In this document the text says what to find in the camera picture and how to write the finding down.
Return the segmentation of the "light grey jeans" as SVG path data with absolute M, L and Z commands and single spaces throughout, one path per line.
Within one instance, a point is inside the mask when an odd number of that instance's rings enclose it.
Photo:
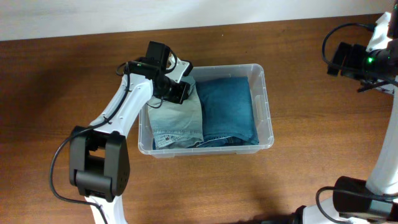
M 182 78 L 190 84 L 188 98 L 175 104 L 152 97 L 147 113 L 154 137 L 153 149 L 189 148 L 204 140 L 201 103 L 193 77 Z

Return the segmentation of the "dark blue jeans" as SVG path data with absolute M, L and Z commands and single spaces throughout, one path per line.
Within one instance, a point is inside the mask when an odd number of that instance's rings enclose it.
M 197 83 L 203 141 L 197 147 L 258 145 L 251 91 L 246 77 Z

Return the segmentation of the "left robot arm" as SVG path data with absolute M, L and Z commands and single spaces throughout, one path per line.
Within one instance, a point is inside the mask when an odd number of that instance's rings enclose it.
M 127 135 L 147 102 L 182 104 L 190 85 L 182 81 L 192 71 L 165 44 L 149 42 L 145 56 L 122 63 L 122 81 L 104 111 L 88 127 L 77 126 L 70 140 L 70 183 L 92 209 L 96 223 L 125 223 L 122 194 L 130 173 Z

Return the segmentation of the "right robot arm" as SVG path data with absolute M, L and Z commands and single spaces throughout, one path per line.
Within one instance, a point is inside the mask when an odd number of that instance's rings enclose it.
M 329 75 L 359 81 L 359 92 L 386 86 L 393 96 L 376 165 L 367 180 L 341 176 L 316 192 L 315 205 L 303 205 L 270 223 L 397 223 L 397 2 L 375 24 L 362 27 L 373 33 L 367 46 L 342 42 L 332 60 L 322 59 Z

